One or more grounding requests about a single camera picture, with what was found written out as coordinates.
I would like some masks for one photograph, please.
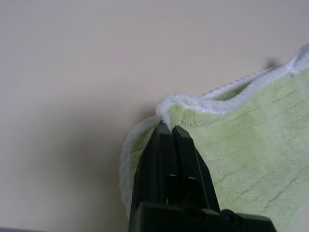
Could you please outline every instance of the plain background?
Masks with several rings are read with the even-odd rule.
[[[308,0],[1,0],[0,225],[126,232],[118,160],[165,94],[286,62]]]

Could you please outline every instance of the microfiber cloth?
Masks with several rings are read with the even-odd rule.
[[[119,186],[128,217],[139,157],[159,121],[190,133],[221,209],[269,217],[279,232],[309,209],[309,44],[284,65],[202,96],[165,96],[122,147]]]

